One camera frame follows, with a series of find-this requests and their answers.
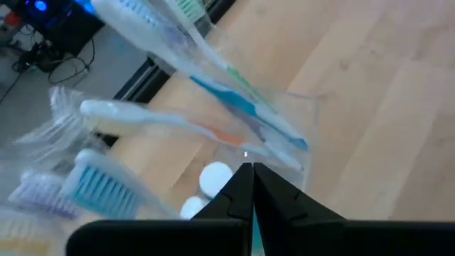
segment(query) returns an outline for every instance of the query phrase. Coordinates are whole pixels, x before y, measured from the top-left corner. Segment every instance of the blue light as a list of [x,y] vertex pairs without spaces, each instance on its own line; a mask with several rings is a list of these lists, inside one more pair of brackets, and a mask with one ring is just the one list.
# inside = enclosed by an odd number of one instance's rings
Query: blue light
[[84,10],[86,10],[86,12],[91,13],[91,14],[95,13],[95,8],[93,8],[93,5],[90,3],[84,4]]
[[48,5],[45,2],[38,0],[35,2],[35,7],[40,11],[45,11],[48,8]]

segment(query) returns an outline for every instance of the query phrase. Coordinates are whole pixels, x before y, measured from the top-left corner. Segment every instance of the white round pad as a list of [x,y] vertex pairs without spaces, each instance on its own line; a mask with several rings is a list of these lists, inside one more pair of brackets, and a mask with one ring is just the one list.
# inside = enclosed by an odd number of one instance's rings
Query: white round pad
[[200,173],[199,186],[202,192],[214,198],[232,177],[232,169],[225,163],[213,162]]
[[189,220],[194,215],[198,214],[200,210],[202,210],[208,201],[206,199],[199,198],[197,196],[191,196],[190,198],[186,199],[185,203],[180,210],[180,217],[185,220]]

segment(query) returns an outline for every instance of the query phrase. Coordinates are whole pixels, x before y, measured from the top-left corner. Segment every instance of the orange stripe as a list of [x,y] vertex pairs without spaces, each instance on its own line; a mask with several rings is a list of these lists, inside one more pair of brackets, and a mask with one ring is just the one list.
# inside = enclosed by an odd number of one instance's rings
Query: orange stripe
[[225,132],[221,129],[218,129],[216,127],[212,127],[210,125],[206,125],[206,124],[201,124],[201,123],[198,123],[198,122],[192,122],[193,124],[196,124],[200,127],[203,127],[203,128],[206,128],[207,130],[211,131],[212,133],[214,133],[214,135],[221,141],[223,142],[227,142],[229,144],[232,144],[234,146],[240,146],[242,144],[245,143],[245,139],[242,138],[242,137],[237,137],[235,135],[231,135],[230,133],[228,132]]

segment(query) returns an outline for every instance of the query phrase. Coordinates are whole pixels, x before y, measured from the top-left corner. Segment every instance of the blue toothbrush bristles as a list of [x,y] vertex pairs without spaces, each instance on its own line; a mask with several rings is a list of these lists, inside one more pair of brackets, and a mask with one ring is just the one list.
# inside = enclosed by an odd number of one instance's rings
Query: blue toothbrush bristles
[[80,207],[115,219],[134,219],[141,201],[139,196],[109,173],[86,166],[75,168],[63,193]]

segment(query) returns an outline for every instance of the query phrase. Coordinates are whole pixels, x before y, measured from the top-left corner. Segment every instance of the wooden floor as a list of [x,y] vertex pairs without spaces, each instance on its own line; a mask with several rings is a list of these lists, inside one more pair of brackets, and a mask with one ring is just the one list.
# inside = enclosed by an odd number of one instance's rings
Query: wooden floor
[[[347,218],[455,220],[455,0],[237,0],[218,25],[244,71],[320,99],[306,192]],[[149,106],[210,115],[202,94],[172,77]],[[211,150],[138,135],[112,151],[181,203]]]

